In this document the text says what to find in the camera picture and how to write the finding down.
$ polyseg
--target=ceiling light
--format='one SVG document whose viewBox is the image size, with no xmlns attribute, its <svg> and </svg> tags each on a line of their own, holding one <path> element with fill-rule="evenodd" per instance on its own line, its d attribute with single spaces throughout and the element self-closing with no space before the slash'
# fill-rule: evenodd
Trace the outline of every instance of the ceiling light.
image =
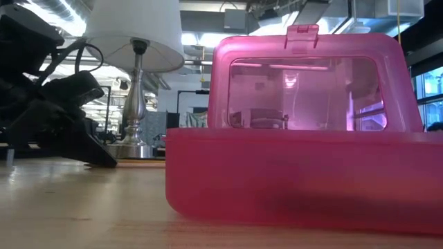
<svg viewBox="0 0 443 249">
<path fill-rule="evenodd" d="M 233 35 L 223 33 L 206 33 L 201 37 L 200 45 L 215 48 L 223 39 L 231 36 Z"/>
<path fill-rule="evenodd" d="M 197 37 L 191 33 L 183 33 L 181 35 L 181 43 L 183 45 L 197 45 Z"/>
<path fill-rule="evenodd" d="M 234 0 L 232 1 L 236 7 L 232 4 L 226 3 L 222 6 L 223 1 L 195 1 L 195 0 L 180 0 L 180 10 L 184 11 L 205 11 L 205 12 L 219 12 L 220 7 L 222 6 L 221 11 L 224 9 L 236 9 L 246 10 L 247 3 Z"/>
<path fill-rule="evenodd" d="M 83 109 L 87 110 L 106 110 L 107 106 L 101 104 L 84 104 Z M 118 106 L 109 106 L 110 111 L 118 111 Z"/>
<path fill-rule="evenodd" d="M 319 35 L 329 34 L 329 24 L 325 19 L 321 18 L 320 20 L 318 20 L 317 25 L 319 27 L 318 29 Z"/>
<path fill-rule="evenodd" d="M 286 31 L 283 30 L 282 24 L 271 24 L 261 27 L 249 35 L 263 36 L 263 35 L 284 35 Z"/>
</svg>

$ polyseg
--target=pink plastic container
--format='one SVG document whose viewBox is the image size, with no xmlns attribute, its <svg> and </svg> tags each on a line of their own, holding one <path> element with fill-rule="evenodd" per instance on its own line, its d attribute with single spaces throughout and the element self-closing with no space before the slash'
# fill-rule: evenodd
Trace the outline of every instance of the pink plastic container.
<svg viewBox="0 0 443 249">
<path fill-rule="evenodd" d="M 170 205 L 205 220 L 443 234 L 443 135 L 420 132 L 401 48 L 317 32 L 219 45 L 209 128 L 168 130 Z"/>
</svg>

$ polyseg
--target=window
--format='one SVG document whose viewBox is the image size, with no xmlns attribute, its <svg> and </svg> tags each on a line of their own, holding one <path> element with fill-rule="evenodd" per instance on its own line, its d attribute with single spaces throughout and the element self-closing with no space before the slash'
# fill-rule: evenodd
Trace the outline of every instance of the window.
<svg viewBox="0 0 443 249">
<path fill-rule="evenodd" d="M 431 97 L 443 93 L 442 76 L 443 67 L 423 74 L 424 97 Z"/>
<path fill-rule="evenodd" d="M 383 102 L 370 105 L 360 110 L 360 114 L 371 113 L 361 119 L 361 131 L 382 131 L 388 124 L 386 114 L 383 112 Z"/>
<path fill-rule="evenodd" d="M 417 99 L 429 100 L 419 105 L 420 116 L 425 127 L 435 122 L 443 122 L 443 67 L 429 71 L 415 78 Z"/>
</svg>

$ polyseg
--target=wooden desk surface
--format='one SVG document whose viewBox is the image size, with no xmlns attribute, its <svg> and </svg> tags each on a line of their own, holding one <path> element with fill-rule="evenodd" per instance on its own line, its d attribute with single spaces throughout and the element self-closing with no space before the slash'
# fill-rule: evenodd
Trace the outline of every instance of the wooden desk surface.
<svg viewBox="0 0 443 249">
<path fill-rule="evenodd" d="M 188 221 L 166 202 L 164 184 L 164 169 L 86 169 L 63 159 L 1 165 L 0 248 L 443 248 L 443 238 Z"/>
<path fill-rule="evenodd" d="M 2 142 L 0 142 L 0 147 L 7 147 L 7 146 L 8 146 L 7 143 L 2 143 Z M 39 148 L 40 148 L 38 145 L 34 145 L 34 144 L 30 144 L 29 147 L 30 147 L 31 149 L 39 149 Z"/>
</svg>

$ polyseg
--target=lamp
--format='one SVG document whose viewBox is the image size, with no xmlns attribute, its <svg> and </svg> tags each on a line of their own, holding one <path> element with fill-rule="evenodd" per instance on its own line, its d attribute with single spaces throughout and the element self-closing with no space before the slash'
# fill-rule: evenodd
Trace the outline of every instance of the lamp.
<svg viewBox="0 0 443 249">
<path fill-rule="evenodd" d="M 116 158 L 152 157 L 152 149 L 140 139 L 146 112 L 143 71 L 161 73 L 183 66 L 179 0 L 97 0 L 84 36 L 102 51 L 106 63 L 132 73 L 123 109 L 127 135 L 110 145 L 109 152 Z"/>
</svg>

